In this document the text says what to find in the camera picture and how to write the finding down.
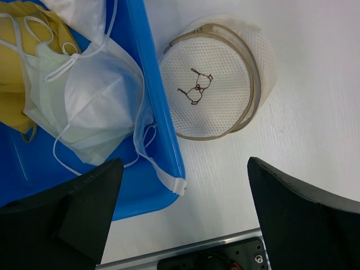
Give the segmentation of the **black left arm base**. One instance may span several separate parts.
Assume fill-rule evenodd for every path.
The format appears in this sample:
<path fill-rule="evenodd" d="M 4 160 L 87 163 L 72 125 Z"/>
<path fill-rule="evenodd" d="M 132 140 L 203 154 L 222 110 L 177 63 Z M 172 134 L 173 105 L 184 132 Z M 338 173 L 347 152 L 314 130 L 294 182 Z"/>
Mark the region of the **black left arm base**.
<path fill-rule="evenodd" d="M 173 256 L 157 263 L 158 270 L 268 268 L 267 253 L 258 237 Z"/>

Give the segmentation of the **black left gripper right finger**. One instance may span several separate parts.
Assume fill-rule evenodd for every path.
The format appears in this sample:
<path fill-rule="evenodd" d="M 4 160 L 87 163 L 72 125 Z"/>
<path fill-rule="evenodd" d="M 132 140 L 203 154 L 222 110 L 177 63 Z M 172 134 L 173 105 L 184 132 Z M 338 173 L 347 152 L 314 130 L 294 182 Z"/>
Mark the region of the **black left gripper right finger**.
<path fill-rule="evenodd" d="M 247 173 L 272 269 L 359 269 L 359 202 L 257 157 Z"/>

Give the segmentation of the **white mesh laundry bag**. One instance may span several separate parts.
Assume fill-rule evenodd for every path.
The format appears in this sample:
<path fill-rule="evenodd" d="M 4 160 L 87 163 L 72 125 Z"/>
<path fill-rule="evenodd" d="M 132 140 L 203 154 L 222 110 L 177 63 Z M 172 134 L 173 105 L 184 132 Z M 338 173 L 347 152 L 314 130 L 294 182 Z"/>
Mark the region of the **white mesh laundry bag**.
<path fill-rule="evenodd" d="M 175 132 L 194 141 L 245 128 L 277 79 L 262 29 L 231 15 L 190 23 L 164 50 L 159 67 Z"/>

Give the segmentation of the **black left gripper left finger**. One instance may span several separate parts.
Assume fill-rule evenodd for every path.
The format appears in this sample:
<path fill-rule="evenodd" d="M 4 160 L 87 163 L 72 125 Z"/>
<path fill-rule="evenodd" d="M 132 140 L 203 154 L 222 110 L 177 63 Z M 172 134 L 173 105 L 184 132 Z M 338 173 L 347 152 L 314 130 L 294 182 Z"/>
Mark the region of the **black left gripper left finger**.
<path fill-rule="evenodd" d="M 95 269 L 123 177 L 111 159 L 72 180 L 1 207 L 1 269 Z"/>

